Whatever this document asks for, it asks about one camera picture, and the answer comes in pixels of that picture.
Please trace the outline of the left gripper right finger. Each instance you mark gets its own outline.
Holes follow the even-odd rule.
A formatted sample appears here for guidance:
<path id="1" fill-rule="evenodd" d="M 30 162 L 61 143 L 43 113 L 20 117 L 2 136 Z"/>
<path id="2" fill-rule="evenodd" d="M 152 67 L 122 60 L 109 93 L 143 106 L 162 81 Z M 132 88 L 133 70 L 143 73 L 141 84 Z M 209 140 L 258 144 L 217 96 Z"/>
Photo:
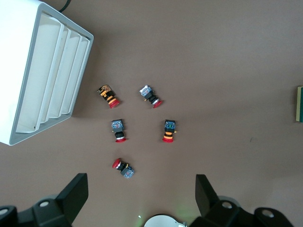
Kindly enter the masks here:
<path id="1" fill-rule="evenodd" d="M 196 175 L 195 199 L 200 211 L 191 227 L 252 227 L 254 216 L 232 199 L 219 198 L 206 175 Z"/>

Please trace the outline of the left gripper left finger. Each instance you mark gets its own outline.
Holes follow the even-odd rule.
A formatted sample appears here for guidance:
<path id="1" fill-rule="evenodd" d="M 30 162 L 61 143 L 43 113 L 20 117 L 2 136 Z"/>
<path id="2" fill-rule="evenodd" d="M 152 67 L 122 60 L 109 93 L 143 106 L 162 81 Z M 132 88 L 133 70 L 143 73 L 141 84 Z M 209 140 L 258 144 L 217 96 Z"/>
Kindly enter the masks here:
<path id="1" fill-rule="evenodd" d="M 77 174 L 58 195 L 18 213 L 19 227 L 71 227 L 88 199 L 88 175 Z"/>

